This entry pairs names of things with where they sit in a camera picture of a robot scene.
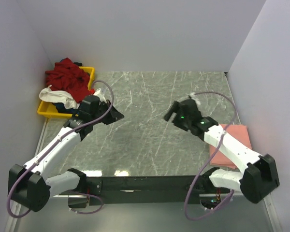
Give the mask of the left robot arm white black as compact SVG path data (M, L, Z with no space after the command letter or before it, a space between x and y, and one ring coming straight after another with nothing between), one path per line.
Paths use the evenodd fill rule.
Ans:
M87 175L70 168L63 174L49 177L61 159L81 143L93 130L94 125L112 124L124 118L104 97L88 95L80 103L57 136L34 158L9 170L8 202L15 201L33 212L40 211L48 200L65 191L86 194Z

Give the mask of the pink t shirt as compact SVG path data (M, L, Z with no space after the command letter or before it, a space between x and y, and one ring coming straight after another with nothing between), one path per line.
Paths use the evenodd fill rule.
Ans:
M246 125L230 125L227 128L227 132L246 147L252 148ZM237 168L235 164L220 151L211 159L210 165L231 168L233 170Z

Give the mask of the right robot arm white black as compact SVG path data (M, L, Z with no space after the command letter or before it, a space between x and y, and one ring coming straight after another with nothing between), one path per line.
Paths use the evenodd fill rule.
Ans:
M263 156L231 136L209 116L203 117L193 99L174 101L163 117L174 126L190 131L202 141L224 154L238 168L237 172L214 167L197 179L206 192L218 188L241 192L247 200L259 203L279 185L276 162L269 154Z

